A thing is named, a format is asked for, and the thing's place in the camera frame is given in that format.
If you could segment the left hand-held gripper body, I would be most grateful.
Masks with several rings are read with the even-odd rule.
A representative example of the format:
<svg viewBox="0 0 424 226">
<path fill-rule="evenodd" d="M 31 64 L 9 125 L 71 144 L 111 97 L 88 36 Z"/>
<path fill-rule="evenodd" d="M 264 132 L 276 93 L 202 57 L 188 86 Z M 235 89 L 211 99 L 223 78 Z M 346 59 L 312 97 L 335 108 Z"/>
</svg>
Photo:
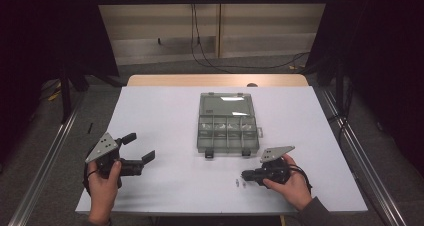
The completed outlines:
<svg viewBox="0 0 424 226">
<path fill-rule="evenodd" d="M 108 177 L 113 164 L 120 161 L 122 164 L 121 176 L 139 176 L 142 173 L 144 164 L 142 160 L 125 160 L 120 156 L 120 148 L 110 133 L 106 132 L 89 151 L 85 162 L 94 161 L 97 169 L 103 177 Z"/>
</svg>

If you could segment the white table cover sheet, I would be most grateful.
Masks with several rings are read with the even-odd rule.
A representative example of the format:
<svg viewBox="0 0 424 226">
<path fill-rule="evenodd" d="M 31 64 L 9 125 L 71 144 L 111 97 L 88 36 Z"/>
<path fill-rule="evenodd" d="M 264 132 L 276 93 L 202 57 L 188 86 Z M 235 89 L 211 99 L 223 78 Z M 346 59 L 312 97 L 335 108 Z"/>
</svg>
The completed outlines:
<svg viewBox="0 0 424 226">
<path fill-rule="evenodd" d="M 126 87 L 107 128 L 113 137 L 136 133 L 121 148 L 126 159 L 154 150 L 142 174 L 123 178 L 116 213 L 141 215 L 279 215 L 292 207 L 276 192 L 248 182 L 242 171 L 259 158 L 216 155 L 197 150 L 201 87 Z M 339 149 L 315 92 L 310 87 L 249 87 L 261 148 L 294 146 L 312 193 L 331 212 L 363 212 L 365 202 Z"/>
</svg>

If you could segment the black horizontal frame bar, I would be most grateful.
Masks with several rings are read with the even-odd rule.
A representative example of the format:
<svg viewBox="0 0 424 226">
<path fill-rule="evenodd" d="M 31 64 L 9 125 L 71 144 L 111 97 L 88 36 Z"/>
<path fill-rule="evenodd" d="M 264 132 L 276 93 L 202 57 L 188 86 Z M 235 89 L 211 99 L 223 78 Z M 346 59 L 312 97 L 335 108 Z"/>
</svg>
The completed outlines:
<svg viewBox="0 0 424 226">
<path fill-rule="evenodd" d="M 94 0 L 99 5 L 325 4 L 333 0 Z"/>
</svg>

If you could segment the aluminium frame rail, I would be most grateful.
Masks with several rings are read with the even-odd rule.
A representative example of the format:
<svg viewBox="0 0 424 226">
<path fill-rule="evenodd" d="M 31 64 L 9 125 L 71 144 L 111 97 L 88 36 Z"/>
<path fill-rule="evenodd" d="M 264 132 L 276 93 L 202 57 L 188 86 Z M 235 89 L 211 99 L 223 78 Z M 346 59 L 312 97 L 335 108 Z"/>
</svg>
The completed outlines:
<svg viewBox="0 0 424 226">
<path fill-rule="evenodd" d="M 348 143 L 356 161 L 358 162 L 366 181 L 371 187 L 373 194 L 379 202 L 380 207 L 384 212 L 384 218 L 387 219 L 386 226 L 407 226 L 406 221 L 401 215 L 401 211 L 397 207 L 392 196 L 387 191 L 385 185 L 381 181 L 379 175 L 375 171 L 371 161 L 367 157 L 353 129 L 347 119 L 343 119 L 338 109 L 336 108 L 336 99 L 333 94 L 328 91 L 323 91 L 324 98 L 329 105 L 335 120 L 337 121 L 343 137 Z"/>
<path fill-rule="evenodd" d="M 8 223 L 8 226 L 27 225 L 27 222 L 51 173 L 54 163 L 60 154 L 66 139 L 68 138 L 84 98 L 84 93 L 76 97 L 76 102 L 71 109 L 70 115 L 59 127 L 58 132 L 50 145 L 49 151 L 44 157 L 41 166 L 38 168 L 29 189 L 26 191 L 23 199 L 20 201 L 17 209 L 15 210 L 11 220 Z"/>
</svg>

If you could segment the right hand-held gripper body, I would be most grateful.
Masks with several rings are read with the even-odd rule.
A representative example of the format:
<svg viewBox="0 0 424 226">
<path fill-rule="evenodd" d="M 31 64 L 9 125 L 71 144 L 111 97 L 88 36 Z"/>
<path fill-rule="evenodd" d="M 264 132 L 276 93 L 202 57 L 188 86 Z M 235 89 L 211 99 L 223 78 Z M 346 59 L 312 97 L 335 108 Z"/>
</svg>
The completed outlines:
<svg viewBox="0 0 424 226">
<path fill-rule="evenodd" d="M 260 159 L 262 166 L 254 170 L 254 181 L 260 186 L 264 185 L 264 179 L 284 184 L 290 173 L 289 164 L 283 159 L 283 155 L 294 149 L 294 146 L 266 148 Z"/>
</svg>

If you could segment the black stand post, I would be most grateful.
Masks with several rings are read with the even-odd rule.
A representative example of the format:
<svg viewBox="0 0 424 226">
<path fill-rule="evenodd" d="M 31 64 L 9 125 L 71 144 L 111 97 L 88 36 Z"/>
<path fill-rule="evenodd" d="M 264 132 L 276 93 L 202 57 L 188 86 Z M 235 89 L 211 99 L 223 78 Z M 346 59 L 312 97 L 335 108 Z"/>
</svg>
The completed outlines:
<svg viewBox="0 0 424 226">
<path fill-rule="evenodd" d="M 344 114 L 344 72 L 343 62 L 341 60 L 337 63 L 336 72 L 336 106 L 339 115 Z"/>
<path fill-rule="evenodd" d="M 62 106 L 63 106 L 62 123 L 65 123 L 70 117 L 72 112 L 69 77 L 68 77 L 67 69 L 65 65 L 62 65 L 60 68 L 60 83 L 61 83 Z"/>
</svg>

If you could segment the black curtain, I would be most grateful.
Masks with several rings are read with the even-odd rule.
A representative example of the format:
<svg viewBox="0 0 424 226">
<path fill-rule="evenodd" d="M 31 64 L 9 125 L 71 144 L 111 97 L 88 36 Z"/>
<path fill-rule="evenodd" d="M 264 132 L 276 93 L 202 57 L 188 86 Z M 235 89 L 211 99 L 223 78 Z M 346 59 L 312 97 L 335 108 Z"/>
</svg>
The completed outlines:
<svg viewBox="0 0 424 226">
<path fill-rule="evenodd" d="M 38 106 L 42 84 L 67 75 L 119 74 L 99 6 L 92 0 L 0 0 L 0 165 Z"/>
<path fill-rule="evenodd" d="M 424 0 L 333 0 L 306 67 L 328 84 L 338 67 L 424 177 Z"/>
</svg>

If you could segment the person's right hand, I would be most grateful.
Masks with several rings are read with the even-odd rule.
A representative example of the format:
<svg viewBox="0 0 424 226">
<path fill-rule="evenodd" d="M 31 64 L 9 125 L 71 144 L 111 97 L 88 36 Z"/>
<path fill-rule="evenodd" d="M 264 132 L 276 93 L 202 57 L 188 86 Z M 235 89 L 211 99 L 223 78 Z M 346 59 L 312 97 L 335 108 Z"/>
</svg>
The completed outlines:
<svg viewBox="0 0 424 226">
<path fill-rule="evenodd" d="M 264 179 L 263 183 L 281 194 L 298 211 L 302 211 L 312 201 L 305 178 L 297 171 L 291 172 L 291 176 L 285 184 L 279 184 L 270 179 Z"/>
</svg>

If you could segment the person's left hand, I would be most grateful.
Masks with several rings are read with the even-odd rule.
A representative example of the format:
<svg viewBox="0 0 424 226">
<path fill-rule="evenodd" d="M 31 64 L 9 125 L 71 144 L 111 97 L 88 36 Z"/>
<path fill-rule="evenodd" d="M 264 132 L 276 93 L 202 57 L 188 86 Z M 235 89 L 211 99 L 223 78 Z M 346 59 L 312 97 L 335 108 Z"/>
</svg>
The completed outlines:
<svg viewBox="0 0 424 226">
<path fill-rule="evenodd" d="M 88 164 L 88 176 L 91 194 L 91 209 L 88 220 L 105 222 L 109 220 L 118 193 L 117 181 L 120 176 L 121 162 L 116 161 L 110 171 L 109 178 L 102 178 L 97 172 L 95 162 Z"/>
</svg>

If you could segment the smoky clear plastic compartment box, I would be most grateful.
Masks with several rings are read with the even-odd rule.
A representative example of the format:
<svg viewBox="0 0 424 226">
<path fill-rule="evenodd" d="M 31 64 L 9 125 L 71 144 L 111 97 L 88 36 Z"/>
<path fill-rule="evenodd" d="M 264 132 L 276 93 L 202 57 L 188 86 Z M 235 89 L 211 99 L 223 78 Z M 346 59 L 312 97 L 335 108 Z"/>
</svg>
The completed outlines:
<svg viewBox="0 0 424 226">
<path fill-rule="evenodd" d="M 200 130 L 201 123 L 212 124 L 212 130 Z M 227 130 L 216 131 L 217 124 L 226 124 Z M 242 124 L 254 124 L 256 130 L 243 131 Z M 253 100 L 248 93 L 202 93 L 197 126 L 197 149 L 206 158 L 221 153 L 250 157 L 260 148 Z"/>
</svg>

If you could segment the gold vertical metal strip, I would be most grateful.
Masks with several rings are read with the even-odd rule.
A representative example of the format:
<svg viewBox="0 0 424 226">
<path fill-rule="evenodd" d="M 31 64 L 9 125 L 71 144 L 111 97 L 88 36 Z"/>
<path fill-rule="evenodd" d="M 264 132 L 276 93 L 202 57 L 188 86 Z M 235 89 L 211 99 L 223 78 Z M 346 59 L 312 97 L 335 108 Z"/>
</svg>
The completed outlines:
<svg viewBox="0 0 424 226">
<path fill-rule="evenodd" d="M 222 13 L 222 6 L 221 4 L 216 5 L 216 37 L 215 37 L 215 55 L 216 58 L 221 57 L 221 13 Z"/>
</svg>

